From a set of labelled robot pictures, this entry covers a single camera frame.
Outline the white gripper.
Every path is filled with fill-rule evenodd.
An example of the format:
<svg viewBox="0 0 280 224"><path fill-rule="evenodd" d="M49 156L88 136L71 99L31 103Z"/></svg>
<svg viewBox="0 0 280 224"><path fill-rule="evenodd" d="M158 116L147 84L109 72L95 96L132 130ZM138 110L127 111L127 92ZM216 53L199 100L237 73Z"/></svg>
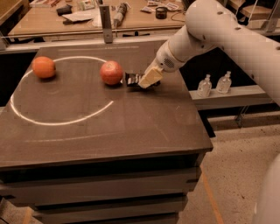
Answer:
<svg viewBox="0 0 280 224"><path fill-rule="evenodd" d="M138 85L141 88L148 88L163 78L162 71L174 72L184 65L183 61L176 59L169 47L169 42L166 41L158 49L156 58L154 59L155 66L150 66L140 78Z"/></svg>

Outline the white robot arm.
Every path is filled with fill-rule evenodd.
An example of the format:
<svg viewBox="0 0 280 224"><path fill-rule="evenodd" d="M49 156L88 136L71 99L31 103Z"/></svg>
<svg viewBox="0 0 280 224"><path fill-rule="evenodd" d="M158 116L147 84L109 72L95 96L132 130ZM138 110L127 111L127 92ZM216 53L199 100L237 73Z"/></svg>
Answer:
<svg viewBox="0 0 280 224"><path fill-rule="evenodd" d="M163 72L181 68L189 59L219 47L277 104L280 104L280 53L277 42L236 21L216 0L196 0L185 14L185 25L157 51L139 85L147 88ZM280 154L264 176L252 224L280 224Z"/></svg>

